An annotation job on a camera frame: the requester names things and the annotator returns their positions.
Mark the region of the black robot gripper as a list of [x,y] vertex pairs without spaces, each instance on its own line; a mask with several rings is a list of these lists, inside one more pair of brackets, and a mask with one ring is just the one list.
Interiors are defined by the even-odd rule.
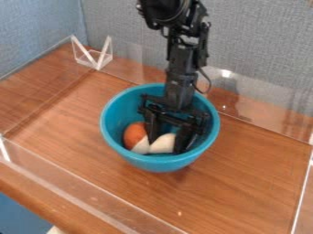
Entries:
[[196,134],[206,132],[209,114],[192,105],[198,74],[187,72],[166,72],[163,95],[147,93],[140,95],[138,112],[146,120],[146,130],[150,143],[158,139],[164,124],[178,127],[174,153],[182,154],[190,150]]

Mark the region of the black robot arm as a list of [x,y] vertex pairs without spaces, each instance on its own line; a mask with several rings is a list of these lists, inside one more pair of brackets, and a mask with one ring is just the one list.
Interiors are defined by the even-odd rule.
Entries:
[[143,94],[138,112],[144,117],[148,140],[155,142],[162,127],[178,127],[174,152],[184,153],[206,132],[209,114],[192,107],[198,77],[205,74],[210,23],[201,0],[136,0],[135,8],[150,29],[167,39],[168,66],[163,96]]

